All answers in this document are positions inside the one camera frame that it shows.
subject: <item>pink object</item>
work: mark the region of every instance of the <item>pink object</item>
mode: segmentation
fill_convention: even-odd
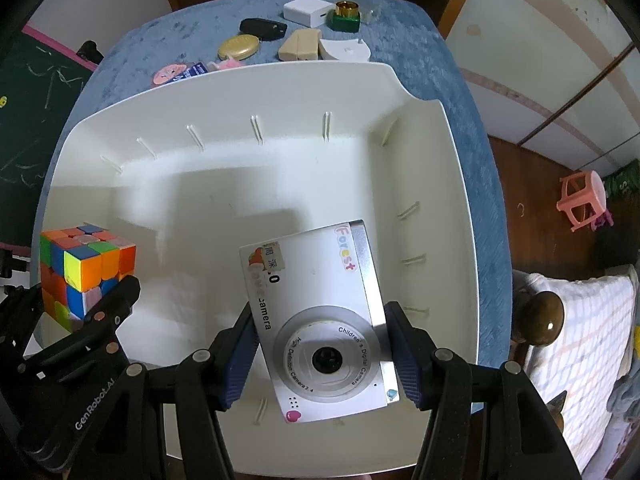
[[[69,59],[73,59],[76,63],[78,63],[78,65],[82,65],[89,70],[95,70],[98,67],[95,63],[82,59],[70,48],[67,48],[62,43],[58,43],[53,38],[42,34],[39,30],[36,30],[29,25],[25,25],[22,31],[28,36],[31,36],[33,39],[38,40],[40,43],[51,47],[53,50],[57,50],[60,54],[67,56]]]
[[[238,61],[237,59],[233,59],[232,57],[228,57],[224,61],[220,61],[219,63],[207,63],[207,68],[210,70],[226,70],[227,68],[238,68],[239,66],[244,66],[242,61]]]
[[[102,299],[102,292],[99,286],[94,286],[82,294],[82,307],[84,313],[89,312],[98,301]]]
[[[154,75],[154,85],[162,85],[185,70],[187,70],[187,66],[184,64],[173,63],[163,66]]]
[[[297,422],[301,416],[302,413],[300,413],[298,410],[289,410],[287,412],[287,420],[289,422]]]
[[[583,180],[584,186],[580,188],[578,181]],[[590,224],[600,215],[602,215],[607,208],[607,195],[604,191],[604,185],[600,176],[595,171],[581,171],[580,173],[574,173],[570,176],[566,176],[560,179],[562,183],[562,196],[556,203],[556,209],[558,211],[564,211],[569,221],[573,225],[571,232],[576,229],[580,229],[585,225]],[[573,193],[568,193],[569,184],[574,190]],[[593,213],[587,217],[587,205],[591,206]],[[573,209],[577,207],[584,207],[584,218],[578,220],[575,217]]]
[[[91,236],[91,235],[80,235],[80,236],[74,236],[74,240],[77,240],[82,245],[87,245],[87,244],[92,244],[94,242],[99,242],[100,238],[96,238],[95,236]]]
[[[613,216],[608,209],[605,209],[604,213],[591,221],[591,230],[595,231],[598,227],[602,227],[604,224],[609,224],[613,227]]]
[[[0,249],[7,249],[7,250],[11,251],[14,254],[14,256],[22,256],[23,258],[31,258],[31,248],[30,247],[11,245],[11,244],[5,244],[3,242],[0,242]]]

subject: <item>green bag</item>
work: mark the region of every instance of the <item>green bag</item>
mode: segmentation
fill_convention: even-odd
[[[624,168],[611,173],[602,181],[607,199],[640,190],[640,161],[632,160]]]

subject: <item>white plastic tray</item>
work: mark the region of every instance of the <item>white plastic tray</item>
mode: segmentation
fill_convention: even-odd
[[[383,300],[476,361],[474,239],[447,118],[384,64],[247,66],[106,108],[66,140],[44,228],[87,221],[138,244],[142,294],[118,337],[131,359],[170,365],[244,307],[240,246],[353,219],[365,221]],[[36,334],[45,346],[63,332],[44,316]],[[175,411],[165,412],[168,452],[180,456]],[[427,421],[404,399],[286,424],[260,351],[242,398],[220,415],[236,470],[284,477],[412,465]]]

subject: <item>white wall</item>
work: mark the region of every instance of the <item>white wall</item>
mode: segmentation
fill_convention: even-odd
[[[94,40],[106,54],[132,28],[169,12],[167,0],[44,0],[29,25],[73,51]]]
[[[487,133],[519,142],[598,75],[630,38],[603,0],[466,0],[447,46]],[[640,129],[640,56],[633,52],[524,146],[572,169]],[[590,168],[640,156],[640,140]]]

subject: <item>pink stool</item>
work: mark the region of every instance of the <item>pink stool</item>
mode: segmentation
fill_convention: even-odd
[[[578,186],[578,180],[584,179],[584,187]],[[566,176],[560,179],[562,183],[562,196],[558,203],[556,203],[556,209],[558,211],[564,211],[569,218],[569,221],[574,225],[571,227],[571,232],[574,232],[580,227],[589,225],[597,217],[602,215],[607,208],[607,194],[604,191],[604,185],[600,176],[595,171],[582,171],[580,173],[574,173],[570,176]],[[574,192],[569,194],[567,192],[568,185],[571,184]],[[586,213],[586,205],[590,204],[593,209],[593,214],[588,218]],[[583,215],[582,220],[578,220],[574,212],[572,211],[576,207],[582,206]]]

